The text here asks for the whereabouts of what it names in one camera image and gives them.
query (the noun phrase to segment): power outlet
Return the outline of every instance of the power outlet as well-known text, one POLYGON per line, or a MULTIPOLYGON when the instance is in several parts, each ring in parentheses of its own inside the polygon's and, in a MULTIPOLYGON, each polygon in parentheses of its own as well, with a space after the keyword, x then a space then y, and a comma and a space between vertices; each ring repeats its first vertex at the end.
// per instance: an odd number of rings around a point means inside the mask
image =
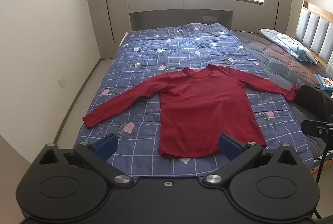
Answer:
POLYGON ((68 80, 67 80, 66 76, 61 76, 58 83, 61 86, 61 88, 64 88, 65 86, 67 86, 68 80))
POLYGON ((215 17, 215 16, 203 16, 203 21, 205 21, 205 22, 217 22, 217 17, 215 17))

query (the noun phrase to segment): headboard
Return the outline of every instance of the headboard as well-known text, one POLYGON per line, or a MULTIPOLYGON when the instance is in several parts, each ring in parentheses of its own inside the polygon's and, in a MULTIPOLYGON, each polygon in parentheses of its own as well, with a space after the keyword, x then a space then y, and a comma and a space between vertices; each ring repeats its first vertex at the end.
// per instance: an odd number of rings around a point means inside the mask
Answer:
POLYGON ((304 0, 296 39, 327 68, 328 63, 333 63, 333 14, 304 0))

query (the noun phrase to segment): red long-sleeve shirt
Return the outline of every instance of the red long-sleeve shirt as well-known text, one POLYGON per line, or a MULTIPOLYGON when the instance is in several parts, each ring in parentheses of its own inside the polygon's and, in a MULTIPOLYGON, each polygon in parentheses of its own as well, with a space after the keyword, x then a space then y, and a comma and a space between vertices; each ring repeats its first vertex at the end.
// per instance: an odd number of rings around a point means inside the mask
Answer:
POLYGON ((110 99, 83 118, 88 128, 122 113, 142 97, 160 96, 159 153, 176 157, 202 157, 219 151, 218 136, 226 133, 240 142, 265 145, 245 87, 282 94, 292 90, 270 80, 230 67, 208 65, 202 70, 184 68, 147 79, 110 99))

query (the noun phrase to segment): bed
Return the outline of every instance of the bed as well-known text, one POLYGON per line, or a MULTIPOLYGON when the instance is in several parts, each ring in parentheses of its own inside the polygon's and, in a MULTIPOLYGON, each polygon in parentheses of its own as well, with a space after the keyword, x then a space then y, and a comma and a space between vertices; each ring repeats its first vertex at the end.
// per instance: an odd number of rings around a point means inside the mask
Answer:
MULTIPOLYGON (((124 37, 88 113, 154 75, 184 67, 201 69, 208 64, 230 66, 269 78, 251 49, 220 24, 133 31, 124 37)), ((289 143, 312 169, 311 147, 285 99, 249 88, 246 91, 268 148, 289 143)), ((108 133, 117 133, 119 147, 108 163, 133 177, 201 177, 228 162, 222 153, 202 158, 162 158, 158 154, 160 124, 159 96, 141 98, 129 110, 93 129, 83 125, 76 143, 94 143, 108 133)))
MULTIPOLYGON (((333 62, 333 14, 316 5, 303 1, 299 22, 296 29, 296 39, 306 46, 318 61, 318 65, 298 61, 281 47, 266 39, 261 34, 245 31, 233 31, 234 34, 249 48, 259 61, 264 71, 272 81, 281 87, 288 88, 291 83, 305 81, 316 86, 316 73, 326 76, 328 63, 333 62)), ((297 106, 290 104, 294 116, 301 123, 304 119, 319 120, 297 106)), ((314 167, 319 165, 325 143, 322 139, 307 137, 314 156, 314 167)), ((329 151, 327 159, 333 157, 329 151)))

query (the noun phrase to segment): black circular cover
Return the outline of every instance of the black circular cover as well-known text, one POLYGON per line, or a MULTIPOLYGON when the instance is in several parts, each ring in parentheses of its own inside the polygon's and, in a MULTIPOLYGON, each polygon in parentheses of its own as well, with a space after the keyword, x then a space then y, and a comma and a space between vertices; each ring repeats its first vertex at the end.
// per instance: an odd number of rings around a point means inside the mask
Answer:
POLYGON ((234 201, 248 213, 270 220, 291 220, 315 209, 319 189, 311 176, 294 165, 246 170, 230 183, 234 201))
POLYGON ((100 175, 70 165, 45 165, 30 174, 17 187, 16 199, 25 215, 42 220, 80 217, 94 209, 107 191, 100 175))

